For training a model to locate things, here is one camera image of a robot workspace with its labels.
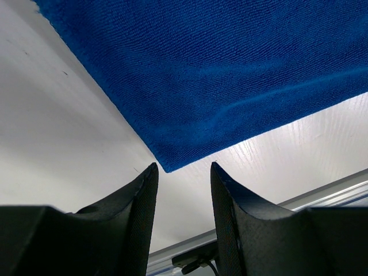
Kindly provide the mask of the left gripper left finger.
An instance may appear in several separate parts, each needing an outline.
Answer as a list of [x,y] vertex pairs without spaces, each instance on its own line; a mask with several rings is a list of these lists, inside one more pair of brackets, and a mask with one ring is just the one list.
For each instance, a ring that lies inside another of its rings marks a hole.
[[145,275],[158,166],[76,213],[1,207],[2,275]]

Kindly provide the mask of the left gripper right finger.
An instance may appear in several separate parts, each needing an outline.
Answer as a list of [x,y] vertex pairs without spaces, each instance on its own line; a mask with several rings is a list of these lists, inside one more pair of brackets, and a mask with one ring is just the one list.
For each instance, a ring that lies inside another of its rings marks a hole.
[[210,185],[220,275],[366,275],[367,208],[278,206],[217,163]]

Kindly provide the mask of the blue towel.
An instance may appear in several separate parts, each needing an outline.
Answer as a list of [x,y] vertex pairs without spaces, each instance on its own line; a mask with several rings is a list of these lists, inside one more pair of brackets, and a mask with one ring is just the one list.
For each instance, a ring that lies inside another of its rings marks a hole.
[[37,1],[170,173],[367,92],[366,1]]

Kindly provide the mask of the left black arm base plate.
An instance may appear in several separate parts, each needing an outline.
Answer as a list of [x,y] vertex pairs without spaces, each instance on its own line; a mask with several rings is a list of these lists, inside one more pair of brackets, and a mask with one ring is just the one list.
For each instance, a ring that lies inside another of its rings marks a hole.
[[183,275],[208,267],[212,275],[219,276],[217,265],[213,264],[213,262],[217,263],[218,257],[218,245],[214,241],[173,257],[171,263],[175,268],[180,268]]

